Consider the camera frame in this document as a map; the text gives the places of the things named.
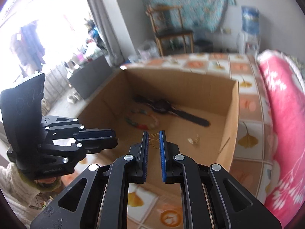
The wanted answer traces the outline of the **person left hand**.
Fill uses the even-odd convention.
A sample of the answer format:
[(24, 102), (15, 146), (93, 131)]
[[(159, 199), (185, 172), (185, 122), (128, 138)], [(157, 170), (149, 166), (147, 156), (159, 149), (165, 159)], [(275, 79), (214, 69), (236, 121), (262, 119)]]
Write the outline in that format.
[(35, 180), (35, 183), (43, 188), (50, 188), (56, 185), (57, 183), (57, 178), (52, 177), (52, 178), (46, 178), (46, 179), (39, 179)]

